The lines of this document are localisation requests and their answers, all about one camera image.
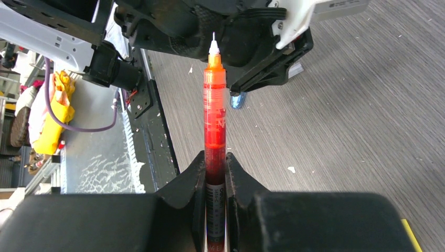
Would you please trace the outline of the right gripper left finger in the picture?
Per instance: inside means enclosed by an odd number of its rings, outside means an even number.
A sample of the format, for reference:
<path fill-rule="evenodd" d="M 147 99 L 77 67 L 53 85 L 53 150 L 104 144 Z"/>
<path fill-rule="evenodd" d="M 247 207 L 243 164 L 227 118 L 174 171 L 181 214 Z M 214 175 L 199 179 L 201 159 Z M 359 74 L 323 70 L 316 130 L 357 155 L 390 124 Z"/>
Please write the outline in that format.
<path fill-rule="evenodd" d="M 204 153 L 155 193 L 26 197 L 1 251 L 203 251 Z"/>

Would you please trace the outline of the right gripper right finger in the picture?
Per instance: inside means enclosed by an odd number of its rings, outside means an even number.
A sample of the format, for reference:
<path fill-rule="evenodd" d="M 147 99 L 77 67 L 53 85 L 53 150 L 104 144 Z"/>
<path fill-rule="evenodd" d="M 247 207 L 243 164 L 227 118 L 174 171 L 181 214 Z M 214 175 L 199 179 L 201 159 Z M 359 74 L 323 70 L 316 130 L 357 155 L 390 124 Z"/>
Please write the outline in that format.
<path fill-rule="evenodd" d="M 230 251 L 414 251 L 397 210 L 364 192 L 273 192 L 226 156 Z"/>

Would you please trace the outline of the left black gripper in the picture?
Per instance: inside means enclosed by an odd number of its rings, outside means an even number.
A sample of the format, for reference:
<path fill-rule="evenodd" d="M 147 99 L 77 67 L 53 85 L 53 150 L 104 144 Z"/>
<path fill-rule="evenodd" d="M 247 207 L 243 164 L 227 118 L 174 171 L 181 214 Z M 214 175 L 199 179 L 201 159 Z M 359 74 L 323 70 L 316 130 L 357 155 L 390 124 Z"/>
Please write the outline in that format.
<path fill-rule="evenodd" d="M 216 39 L 227 88 L 237 95 L 286 84 L 313 48 L 310 30 L 277 48 L 272 24 L 286 14 L 269 1 L 117 1 L 114 19 L 133 47 L 203 62 Z"/>

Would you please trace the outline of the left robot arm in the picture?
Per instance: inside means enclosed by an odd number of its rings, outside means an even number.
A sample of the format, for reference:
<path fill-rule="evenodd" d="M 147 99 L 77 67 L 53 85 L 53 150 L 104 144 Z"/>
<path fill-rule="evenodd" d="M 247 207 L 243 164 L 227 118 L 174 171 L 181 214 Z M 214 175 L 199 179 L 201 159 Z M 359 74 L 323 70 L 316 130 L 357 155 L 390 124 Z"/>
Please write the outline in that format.
<path fill-rule="evenodd" d="M 313 48 L 311 31 L 279 45 L 272 31 L 290 16 L 272 1 L 1 1 L 1 37 L 59 62 L 102 87 L 142 81 L 135 60 L 105 40 L 109 20 L 134 48 L 207 61 L 218 43 L 232 95 L 288 82 Z"/>

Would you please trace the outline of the red black pen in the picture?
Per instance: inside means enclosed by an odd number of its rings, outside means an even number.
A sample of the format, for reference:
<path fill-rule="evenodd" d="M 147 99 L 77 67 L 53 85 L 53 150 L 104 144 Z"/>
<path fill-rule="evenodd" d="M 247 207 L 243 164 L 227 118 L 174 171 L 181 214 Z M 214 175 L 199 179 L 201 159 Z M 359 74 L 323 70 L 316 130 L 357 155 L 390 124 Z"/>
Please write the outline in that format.
<path fill-rule="evenodd" d="M 225 250 L 226 71 L 216 34 L 204 70 L 204 147 L 206 170 L 206 238 L 208 251 Z"/>

